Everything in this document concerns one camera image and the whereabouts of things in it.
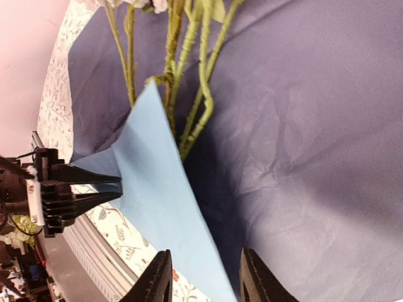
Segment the flower stem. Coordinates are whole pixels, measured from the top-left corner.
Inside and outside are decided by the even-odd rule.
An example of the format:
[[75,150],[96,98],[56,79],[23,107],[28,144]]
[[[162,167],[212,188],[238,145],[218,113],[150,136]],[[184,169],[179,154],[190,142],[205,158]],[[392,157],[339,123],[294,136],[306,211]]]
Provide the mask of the flower stem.
[[127,72],[128,72],[128,93],[131,96],[130,105],[132,108],[134,107],[136,101],[136,90],[134,86],[134,21],[135,21],[135,8],[132,5],[128,5],[127,8],[127,20],[126,20],[126,29],[127,29]]
[[[164,106],[167,110],[169,98],[171,97],[171,91],[174,83],[174,65],[176,49],[178,47],[178,39],[181,33],[182,27],[182,17],[184,11],[184,1],[185,0],[171,0],[168,1],[168,13],[169,13],[169,24],[168,24],[168,34],[166,42],[166,63],[164,69],[164,76],[166,80],[166,90],[164,98]],[[173,115],[167,115],[169,124],[173,135],[176,135],[175,129],[175,119]]]
[[[217,42],[214,46],[213,52],[211,54],[211,57],[208,61],[208,66],[207,66],[207,81],[210,82],[213,70],[215,68],[215,64],[217,63],[217,59],[220,55],[222,46],[225,41],[225,37],[227,36],[228,30],[230,28],[230,25],[232,23],[232,20],[234,19],[235,13],[239,7],[240,4],[242,4],[244,0],[234,0],[231,4],[230,10],[227,14],[227,16],[224,19],[224,23],[222,25],[219,37],[217,39]],[[190,149],[192,148],[193,144],[195,143],[196,139],[198,138],[201,130],[204,128],[203,127],[200,129],[200,131],[196,131],[196,129],[193,131],[193,133],[190,135],[190,131],[192,129],[192,126],[195,122],[196,114],[197,111],[200,107],[201,101],[203,99],[203,88],[199,88],[195,103],[190,111],[190,114],[186,120],[186,126],[184,128],[183,135],[181,137],[181,143],[179,145],[179,151],[181,152],[182,159],[185,160]]]
[[200,132],[204,129],[214,110],[214,100],[208,86],[207,79],[207,48],[208,48],[208,39],[210,38],[210,23],[212,20],[212,0],[208,0],[204,5],[203,12],[203,25],[201,30],[201,42],[200,42],[200,63],[199,63],[199,78],[200,78],[200,87],[202,89],[202,93],[205,97],[205,110],[195,126],[192,134],[188,137],[188,143],[184,146],[183,152],[181,153],[182,161],[186,159],[189,154],[190,149],[195,144],[195,140],[199,136]]
[[134,104],[134,100],[132,99],[132,95],[130,94],[130,84],[128,81],[128,69],[127,69],[127,63],[126,63],[126,57],[125,57],[125,51],[123,50],[122,43],[119,39],[119,31],[118,28],[116,27],[116,19],[115,19],[115,13],[113,11],[113,8],[111,5],[108,3],[108,1],[105,1],[105,11],[106,15],[108,16],[108,21],[112,29],[113,37],[115,38],[116,45],[118,47],[119,55],[120,55],[120,60],[122,61],[122,67],[123,67],[123,75],[125,76],[125,81],[126,81],[126,87],[127,87],[127,94],[128,98],[130,101],[130,104]]
[[184,36],[184,42],[182,46],[181,56],[179,58],[178,67],[175,70],[174,74],[174,83],[171,91],[171,96],[169,98],[168,107],[167,107],[167,115],[175,116],[175,103],[176,98],[178,97],[179,87],[181,85],[181,80],[183,77],[183,71],[186,65],[186,62],[189,58],[190,50],[196,41],[196,36],[198,32],[198,28],[201,22],[203,8],[201,4],[197,4],[191,13],[188,29],[186,31],[186,35]]

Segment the light blue paper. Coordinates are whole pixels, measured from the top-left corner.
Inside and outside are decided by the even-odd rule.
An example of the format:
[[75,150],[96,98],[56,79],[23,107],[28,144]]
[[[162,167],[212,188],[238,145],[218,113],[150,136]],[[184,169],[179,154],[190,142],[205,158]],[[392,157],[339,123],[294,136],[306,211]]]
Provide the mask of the light blue paper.
[[155,83],[139,96],[121,137],[74,163],[122,177],[113,204],[157,250],[171,250],[174,267],[216,302],[236,301],[217,248],[200,213]]

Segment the gray floor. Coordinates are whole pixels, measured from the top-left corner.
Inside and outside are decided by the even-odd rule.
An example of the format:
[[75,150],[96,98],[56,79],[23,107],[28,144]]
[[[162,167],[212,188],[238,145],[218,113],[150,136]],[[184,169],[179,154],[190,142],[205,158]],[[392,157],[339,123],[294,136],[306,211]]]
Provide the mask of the gray floor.
[[44,238],[40,242],[45,252],[48,273],[68,302],[107,302],[73,254],[63,235]]

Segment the purple fabric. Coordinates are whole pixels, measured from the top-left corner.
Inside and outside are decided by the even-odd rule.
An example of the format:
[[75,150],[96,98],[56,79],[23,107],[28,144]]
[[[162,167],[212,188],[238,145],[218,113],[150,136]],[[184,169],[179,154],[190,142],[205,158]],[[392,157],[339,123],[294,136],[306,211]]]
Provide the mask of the purple fabric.
[[[138,15],[138,89],[163,70],[152,50],[165,24]],[[214,116],[185,164],[236,290],[247,245],[300,301],[403,298],[402,32],[400,0],[250,0],[239,11],[210,85]],[[102,10],[69,72],[78,158],[109,147],[129,110]]]

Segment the floral tablecloth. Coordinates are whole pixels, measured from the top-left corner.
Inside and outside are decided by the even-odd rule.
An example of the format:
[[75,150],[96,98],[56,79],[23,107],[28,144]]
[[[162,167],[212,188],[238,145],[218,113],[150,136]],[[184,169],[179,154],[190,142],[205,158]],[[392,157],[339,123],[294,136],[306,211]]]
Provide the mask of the floral tablecloth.
[[[68,53],[97,7],[90,0],[71,0],[57,35],[43,88],[37,132],[46,147],[57,148],[68,161],[73,151],[71,91]],[[77,193],[94,192],[91,186],[74,186]],[[140,276],[157,250],[110,203],[102,204],[87,217],[126,265]],[[210,300],[175,269],[173,301]]]

